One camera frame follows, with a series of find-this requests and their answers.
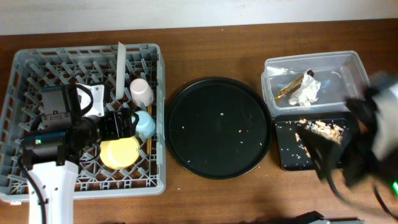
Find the pink plastic cup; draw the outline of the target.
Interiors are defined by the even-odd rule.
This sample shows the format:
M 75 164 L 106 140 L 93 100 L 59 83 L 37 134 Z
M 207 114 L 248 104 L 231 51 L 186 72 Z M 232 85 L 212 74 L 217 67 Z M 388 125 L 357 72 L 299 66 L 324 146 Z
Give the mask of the pink plastic cup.
M 154 102 L 154 92 L 145 79 L 136 78 L 130 84 L 132 101 L 135 105 L 145 107 Z

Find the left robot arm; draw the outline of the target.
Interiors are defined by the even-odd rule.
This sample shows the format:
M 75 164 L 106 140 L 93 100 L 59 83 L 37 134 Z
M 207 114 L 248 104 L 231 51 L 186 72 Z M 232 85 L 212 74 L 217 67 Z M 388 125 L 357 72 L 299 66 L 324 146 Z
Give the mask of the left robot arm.
M 44 112 L 23 138 L 17 160 L 28 181 L 29 223 L 73 223 L 80 152 L 92 144 L 135 135 L 139 116 L 130 108 L 89 114 L 96 89 L 69 84 L 42 90 Z

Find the white tissue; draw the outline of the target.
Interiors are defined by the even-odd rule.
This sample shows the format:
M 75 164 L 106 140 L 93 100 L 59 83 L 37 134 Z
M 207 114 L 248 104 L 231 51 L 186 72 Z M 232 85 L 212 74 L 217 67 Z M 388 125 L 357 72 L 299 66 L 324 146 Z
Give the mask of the white tissue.
M 320 81 L 315 80 L 311 75 L 305 74 L 300 87 L 292 93 L 289 104 L 292 106 L 310 106 L 318 100 L 317 93 L 320 87 Z

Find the wooden chopstick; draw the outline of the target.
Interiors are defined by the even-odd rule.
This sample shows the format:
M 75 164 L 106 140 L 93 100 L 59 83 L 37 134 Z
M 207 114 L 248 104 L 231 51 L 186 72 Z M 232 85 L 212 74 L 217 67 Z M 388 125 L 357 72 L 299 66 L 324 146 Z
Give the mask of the wooden chopstick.
M 152 117 L 152 105 L 149 105 L 147 107 L 147 112 L 150 115 L 150 117 Z M 147 154 L 148 154 L 149 158 L 150 158 L 151 152 L 152 152 L 152 137 L 147 139 Z

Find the white round plate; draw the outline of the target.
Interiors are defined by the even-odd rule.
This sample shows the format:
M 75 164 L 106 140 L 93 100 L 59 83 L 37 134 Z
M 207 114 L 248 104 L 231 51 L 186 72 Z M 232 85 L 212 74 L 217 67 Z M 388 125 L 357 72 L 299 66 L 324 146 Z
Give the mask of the white round plate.
M 120 100 L 124 97 L 124 81 L 126 67 L 126 46 L 118 42 L 118 56 L 116 67 L 116 99 Z

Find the gold coffee sachet wrapper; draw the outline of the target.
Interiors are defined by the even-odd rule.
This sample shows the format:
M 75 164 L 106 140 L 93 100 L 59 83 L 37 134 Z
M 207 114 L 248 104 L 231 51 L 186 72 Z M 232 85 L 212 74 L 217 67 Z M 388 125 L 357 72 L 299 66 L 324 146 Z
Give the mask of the gold coffee sachet wrapper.
M 288 92 L 290 92 L 293 89 L 295 89 L 296 87 L 300 86 L 305 75 L 310 75 L 311 77 L 313 77 L 314 72 L 312 70 L 307 70 L 303 75 L 299 76 L 294 81 L 290 82 L 288 85 L 281 88 L 278 92 L 278 95 L 275 97 L 275 100 L 281 98 L 282 96 L 286 95 Z

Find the blue plastic cup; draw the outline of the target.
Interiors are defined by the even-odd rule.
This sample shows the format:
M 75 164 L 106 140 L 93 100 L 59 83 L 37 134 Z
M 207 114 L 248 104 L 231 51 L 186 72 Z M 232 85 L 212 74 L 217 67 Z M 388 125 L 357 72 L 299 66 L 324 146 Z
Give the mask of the blue plastic cup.
M 139 118 L 136 125 L 136 132 L 146 139 L 151 138 L 156 132 L 155 120 L 146 111 L 136 111 L 135 114 Z

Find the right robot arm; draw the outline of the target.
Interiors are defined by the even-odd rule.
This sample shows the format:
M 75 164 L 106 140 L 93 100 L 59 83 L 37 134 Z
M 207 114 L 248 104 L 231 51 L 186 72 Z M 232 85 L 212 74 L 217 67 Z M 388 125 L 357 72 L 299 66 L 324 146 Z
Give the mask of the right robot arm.
M 341 168 L 345 186 L 352 188 L 373 177 L 397 195 L 397 75 L 379 72 L 376 81 L 364 89 L 364 97 L 347 98 L 346 107 L 363 124 L 352 133 L 344 133 L 342 143 L 299 127 L 297 134 L 307 148 L 318 179 L 327 182 L 333 194 L 344 204 L 372 215 L 392 213 L 376 186 L 374 196 L 379 208 L 367 207 L 341 195 L 332 172 Z

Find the food scraps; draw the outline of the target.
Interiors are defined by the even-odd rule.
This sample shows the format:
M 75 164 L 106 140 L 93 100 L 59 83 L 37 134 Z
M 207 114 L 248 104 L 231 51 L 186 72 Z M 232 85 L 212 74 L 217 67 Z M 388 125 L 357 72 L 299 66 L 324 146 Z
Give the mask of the food scraps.
M 331 140 L 337 144 L 341 144 L 343 140 L 344 129 L 337 124 L 328 124 L 320 120 L 309 121 L 307 119 L 300 119 L 297 127 L 304 128 L 307 131 L 311 131 L 324 137 L 327 140 Z

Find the yellow bowl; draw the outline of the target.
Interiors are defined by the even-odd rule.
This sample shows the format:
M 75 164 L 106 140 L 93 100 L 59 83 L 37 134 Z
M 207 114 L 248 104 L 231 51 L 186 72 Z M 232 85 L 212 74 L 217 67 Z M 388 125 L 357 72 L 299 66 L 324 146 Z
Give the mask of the yellow bowl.
M 134 137 L 102 141 L 100 159 L 106 167 L 120 170 L 131 166 L 139 157 L 141 145 Z

